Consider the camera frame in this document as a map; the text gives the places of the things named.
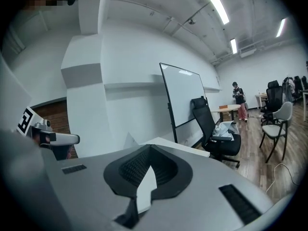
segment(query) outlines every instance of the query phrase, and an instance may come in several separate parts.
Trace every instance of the white chair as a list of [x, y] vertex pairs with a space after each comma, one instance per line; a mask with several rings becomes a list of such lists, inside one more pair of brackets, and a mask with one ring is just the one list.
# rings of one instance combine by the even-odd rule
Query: white chair
[[265, 135], [267, 135], [270, 139], [274, 140], [274, 147], [271, 150], [269, 157], [267, 158], [267, 163], [273, 154], [275, 147], [278, 143], [278, 140], [280, 137], [284, 137], [284, 149], [283, 149], [283, 155], [282, 155], [282, 161], [284, 159], [285, 149], [287, 146], [287, 139], [288, 139], [288, 127], [291, 125], [291, 119], [292, 119], [292, 112], [293, 112], [293, 104], [291, 102], [285, 102], [282, 107], [272, 113], [273, 114], [273, 125], [265, 125], [262, 127], [262, 130], [264, 132], [261, 144], [259, 148], [261, 148], [262, 143], [264, 141]]

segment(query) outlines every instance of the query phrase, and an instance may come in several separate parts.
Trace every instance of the pink pants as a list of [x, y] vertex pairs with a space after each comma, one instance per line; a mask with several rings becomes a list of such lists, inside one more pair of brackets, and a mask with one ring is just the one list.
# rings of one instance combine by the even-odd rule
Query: pink pants
[[245, 104], [242, 103], [241, 107], [238, 109], [238, 113], [239, 113], [239, 118], [244, 120], [247, 118], [247, 111], [245, 109]]

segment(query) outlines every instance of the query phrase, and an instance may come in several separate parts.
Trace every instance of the ceiling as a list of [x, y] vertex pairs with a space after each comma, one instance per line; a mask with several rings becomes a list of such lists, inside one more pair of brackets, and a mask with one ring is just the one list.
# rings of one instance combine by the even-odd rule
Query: ceiling
[[[108, 17], [164, 32], [189, 45], [215, 66], [233, 57], [230, 45], [232, 38], [236, 39], [238, 49], [253, 45], [258, 50], [298, 38], [295, 22], [279, 0], [221, 2], [230, 20], [226, 25], [223, 25], [210, 0], [112, 0]], [[281, 19], [286, 17], [282, 35], [275, 38]], [[194, 25], [188, 23], [192, 18]], [[73, 6], [45, 8], [41, 12], [23, 11], [12, 22], [12, 28], [27, 47], [46, 30], [71, 23], [78, 23], [78, 2]], [[9, 40], [6, 42], [3, 55], [13, 59], [20, 49]]]

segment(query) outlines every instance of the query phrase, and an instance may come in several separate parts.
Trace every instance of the whiteboard frame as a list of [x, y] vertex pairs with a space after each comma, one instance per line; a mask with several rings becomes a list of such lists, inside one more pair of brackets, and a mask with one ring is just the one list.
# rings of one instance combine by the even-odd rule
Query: whiteboard frame
[[191, 72], [191, 73], [194, 73], [194, 74], [198, 75], [199, 78], [200, 78], [202, 87], [203, 87], [203, 92], [204, 92], [204, 86], [203, 86], [201, 77], [200, 77], [200, 75], [199, 75], [198, 73], [195, 73], [195, 72], [193, 72], [193, 71], [190, 71], [190, 70], [187, 70], [187, 69], [184, 69], [184, 68], [176, 67], [176, 66], [173, 66], [173, 65], [169, 65], [169, 64], [165, 64], [165, 63], [159, 63], [160, 70], [161, 70], [161, 72], [162, 72], [163, 79], [164, 79], [164, 83], [165, 83], [165, 87], [166, 87], [166, 91], [167, 91], [167, 96], [168, 96], [168, 101], [169, 101], [169, 102], [168, 102], [168, 106], [170, 106], [170, 107], [168, 107], [168, 108], [169, 108], [169, 113], [170, 113], [170, 118], [171, 118], [171, 125], [172, 125], [172, 128], [173, 128], [174, 141], [175, 141], [175, 143], [177, 143], [177, 142], [178, 142], [178, 139], [177, 139], [177, 134], [176, 134], [176, 130], [175, 130], [175, 129], [176, 129], [176, 128], [179, 128], [180, 126], [183, 126], [183, 125], [186, 124], [186, 123], [189, 123], [189, 122], [195, 120], [195, 118], [193, 118], [193, 119], [191, 119], [191, 120], [189, 120], [189, 121], [186, 121], [186, 122], [184, 122], [184, 123], [182, 123], [182, 124], [180, 124], [180, 125], [178, 125], [178, 126], [175, 126], [175, 121], [174, 121], [174, 116], [173, 116], [173, 110], [172, 110], [172, 104], [171, 104], [171, 100], [170, 100], [170, 96], [169, 96], [169, 91], [168, 91], [168, 86], [167, 86], [167, 83], [166, 83], [166, 79], [165, 79], [164, 71], [163, 71], [163, 68], [162, 68], [162, 64], [163, 64], [163, 65], [170, 66], [170, 67], [175, 67], [175, 68], [178, 68], [178, 69], [181, 69], [181, 70], [184, 70], [184, 71], [188, 71], [188, 72]]

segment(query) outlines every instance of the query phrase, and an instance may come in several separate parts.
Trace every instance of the ceiling light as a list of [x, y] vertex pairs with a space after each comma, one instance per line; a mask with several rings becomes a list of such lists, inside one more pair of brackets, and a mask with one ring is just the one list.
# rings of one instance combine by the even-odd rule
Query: ceiling light
[[276, 37], [279, 37], [281, 32], [282, 32], [282, 29], [283, 29], [283, 26], [284, 26], [284, 23], [285, 23], [285, 19], [283, 19], [280, 23], [280, 27], [279, 27], [279, 30], [278, 30], [278, 33], [277, 33], [277, 36]]
[[188, 71], [186, 71], [186, 70], [180, 70], [179, 73], [185, 74], [185, 75], [192, 75], [191, 72], [188, 72]]
[[231, 42], [233, 54], [236, 54], [236, 53], [237, 53], [237, 48], [236, 48], [236, 41], [235, 41], [235, 38], [234, 38], [234, 39], [231, 39], [230, 42]]
[[219, 16], [221, 17], [223, 24], [227, 24], [229, 22], [229, 18], [227, 16], [227, 13], [226, 13], [224, 7], [222, 6], [221, 1], [220, 0], [211, 0], [211, 2], [214, 5], [214, 7], [216, 8]]

